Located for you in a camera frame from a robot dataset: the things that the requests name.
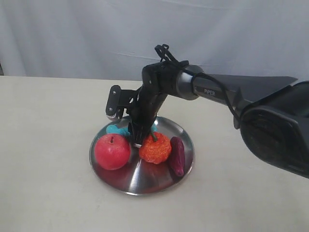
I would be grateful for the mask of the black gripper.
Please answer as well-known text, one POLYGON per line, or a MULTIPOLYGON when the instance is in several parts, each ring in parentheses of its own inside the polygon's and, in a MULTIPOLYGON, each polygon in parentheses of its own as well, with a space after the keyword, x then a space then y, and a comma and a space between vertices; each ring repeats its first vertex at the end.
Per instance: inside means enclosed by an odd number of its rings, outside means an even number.
POLYGON ((165 101, 164 93, 139 90, 129 111, 131 122, 128 130, 131 133, 132 144, 136 148, 142 147, 142 136, 148 135, 157 113, 165 101))

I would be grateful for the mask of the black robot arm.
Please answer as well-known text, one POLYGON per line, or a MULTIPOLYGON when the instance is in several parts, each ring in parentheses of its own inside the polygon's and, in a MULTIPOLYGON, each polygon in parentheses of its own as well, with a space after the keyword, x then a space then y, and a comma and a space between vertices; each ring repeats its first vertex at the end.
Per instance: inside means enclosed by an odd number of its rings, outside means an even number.
POLYGON ((309 83, 289 76, 205 74, 187 61, 142 69, 142 87, 129 111, 132 142, 141 146, 168 95, 228 106, 235 129, 260 160, 309 175, 309 83))

